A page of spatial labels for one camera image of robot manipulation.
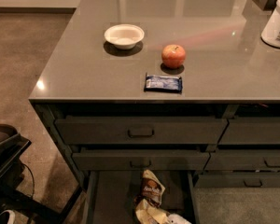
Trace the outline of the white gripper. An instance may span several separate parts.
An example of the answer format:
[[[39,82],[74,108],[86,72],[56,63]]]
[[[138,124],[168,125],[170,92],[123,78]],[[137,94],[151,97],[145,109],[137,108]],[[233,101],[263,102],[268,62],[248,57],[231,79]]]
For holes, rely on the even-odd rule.
[[[168,216],[168,222],[169,224],[191,224],[189,221],[178,214],[170,214]]]

